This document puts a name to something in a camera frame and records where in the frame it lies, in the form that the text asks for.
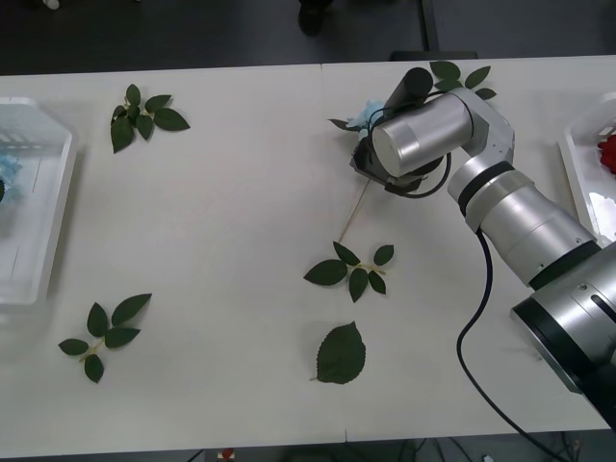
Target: black floor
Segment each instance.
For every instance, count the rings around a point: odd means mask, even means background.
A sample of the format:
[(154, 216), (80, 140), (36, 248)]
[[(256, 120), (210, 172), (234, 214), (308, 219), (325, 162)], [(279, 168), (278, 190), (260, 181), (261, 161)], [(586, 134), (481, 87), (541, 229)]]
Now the black floor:
[[(420, 0), (335, 0), (321, 34), (298, 0), (0, 0), (0, 75), (387, 61), (423, 49)], [(613, 0), (424, 0), (442, 50), (479, 58), (616, 53)]]

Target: red flower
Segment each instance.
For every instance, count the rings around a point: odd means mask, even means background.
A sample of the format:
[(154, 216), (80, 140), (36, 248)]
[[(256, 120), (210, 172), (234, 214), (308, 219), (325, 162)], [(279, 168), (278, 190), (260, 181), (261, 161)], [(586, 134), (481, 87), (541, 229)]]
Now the red flower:
[(606, 141), (599, 143), (601, 150), (601, 163), (616, 174), (616, 135), (612, 135)]

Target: blue flower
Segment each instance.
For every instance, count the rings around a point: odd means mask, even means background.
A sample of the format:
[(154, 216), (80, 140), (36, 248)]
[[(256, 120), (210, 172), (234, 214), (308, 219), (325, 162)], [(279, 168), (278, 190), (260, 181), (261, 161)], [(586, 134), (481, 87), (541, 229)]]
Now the blue flower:
[(368, 135), (368, 122), (370, 124), (375, 123), (379, 117), (381, 117), (383, 107), (385, 103), (382, 101), (368, 101), (366, 107), (359, 113), (356, 118), (351, 118), (346, 126), (348, 128), (360, 127), (362, 130), (359, 132), (359, 139), (365, 138)]
[(0, 180), (4, 183), (3, 204), (15, 201), (19, 198), (19, 189), (13, 182), (20, 169), (21, 165), (14, 156), (0, 154)]

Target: metal cylinder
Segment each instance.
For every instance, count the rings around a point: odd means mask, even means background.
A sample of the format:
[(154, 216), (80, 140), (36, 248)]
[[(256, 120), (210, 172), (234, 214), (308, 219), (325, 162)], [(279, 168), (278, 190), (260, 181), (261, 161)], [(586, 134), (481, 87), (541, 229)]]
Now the metal cylinder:
[[(503, 193), (507, 188), (498, 188), (498, 184), (507, 179), (511, 182), (511, 175), (492, 180), (477, 192), (467, 210), (468, 214), (483, 216), (479, 227), (502, 260), (529, 285), (543, 269), (580, 245), (593, 242), (594, 237), (531, 182)], [(498, 194), (495, 201), (486, 200), (490, 194)], [(476, 210), (486, 206), (489, 210)]]
[(472, 135), (473, 123), (464, 103), (444, 94), (375, 127), (372, 143), (387, 172), (400, 177), (443, 157)]

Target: white table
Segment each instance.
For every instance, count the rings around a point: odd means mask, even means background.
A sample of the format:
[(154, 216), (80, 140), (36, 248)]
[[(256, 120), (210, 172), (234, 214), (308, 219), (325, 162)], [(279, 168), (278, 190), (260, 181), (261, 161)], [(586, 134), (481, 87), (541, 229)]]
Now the white table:
[[(616, 60), (490, 63), (515, 165), (573, 210), (555, 136), (613, 90)], [(353, 304), (302, 279), (333, 256), (364, 181), (347, 165), (353, 135), (326, 119), (386, 99), (412, 65), (0, 78), (0, 96), (44, 103), (81, 147), (48, 302), (0, 319), (0, 457), (511, 431), (455, 359), (484, 268), (445, 191), (411, 201), (371, 185), (345, 244), (364, 259), (396, 246), (387, 298), (368, 290)], [(192, 129), (114, 155), (109, 116), (130, 83), (173, 94)], [(465, 348), (478, 381), (528, 431), (605, 427), (517, 335), (508, 311), (528, 292), (498, 260), (495, 272)], [(94, 301), (111, 311), (143, 292), (154, 296), (142, 333), (104, 353), (105, 375), (90, 383), (57, 343), (87, 333)], [(362, 374), (311, 382), (324, 335), (353, 320)]]

